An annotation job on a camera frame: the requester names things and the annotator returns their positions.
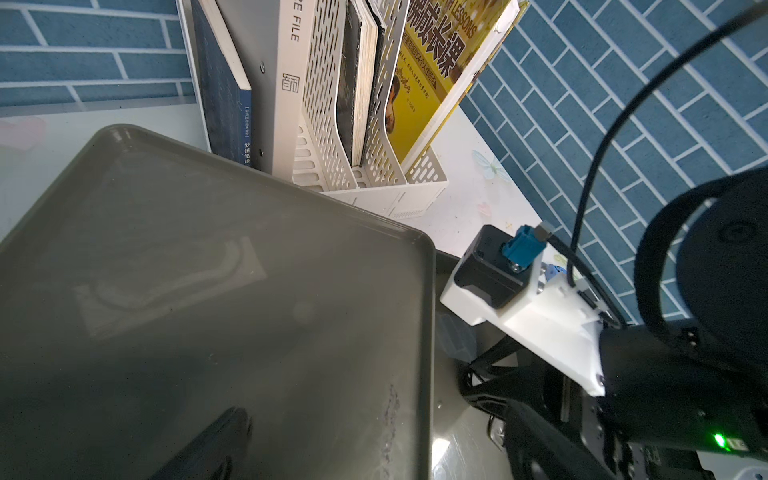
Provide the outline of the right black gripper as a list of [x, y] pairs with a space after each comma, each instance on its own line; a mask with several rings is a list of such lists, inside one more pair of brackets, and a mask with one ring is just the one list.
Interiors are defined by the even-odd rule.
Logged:
[[767, 457], [764, 377], [698, 362], [645, 327], [604, 330], [593, 397], [504, 338], [463, 369], [463, 398], [502, 423], [516, 479], [708, 479], [702, 452]]

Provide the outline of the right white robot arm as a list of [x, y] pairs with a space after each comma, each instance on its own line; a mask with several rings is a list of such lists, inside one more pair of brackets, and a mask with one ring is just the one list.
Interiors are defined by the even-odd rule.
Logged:
[[546, 224], [482, 227], [442, 304], [503, 336], [460, 391], [516, 479], [708, 479], [702, 452], [767, 458], [767, 172], [664, 207], [636, 252], [641, 323], [584, 275], [542, 268]]

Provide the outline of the olive and cream drawer cabinet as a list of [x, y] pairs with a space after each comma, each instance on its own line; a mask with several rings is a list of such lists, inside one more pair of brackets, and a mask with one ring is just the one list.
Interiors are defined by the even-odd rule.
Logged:
[[132, 125], [1, 244], [1, 475], [151, 479], [231, 407], [232, 479], [430, 475], [423, 232]]

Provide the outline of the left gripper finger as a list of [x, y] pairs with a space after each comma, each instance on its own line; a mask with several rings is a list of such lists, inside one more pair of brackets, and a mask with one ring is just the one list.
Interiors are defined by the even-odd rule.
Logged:
[[151, 479], [232, 479], [251, 440], [251, 417], [231, 407], [182, 448]]

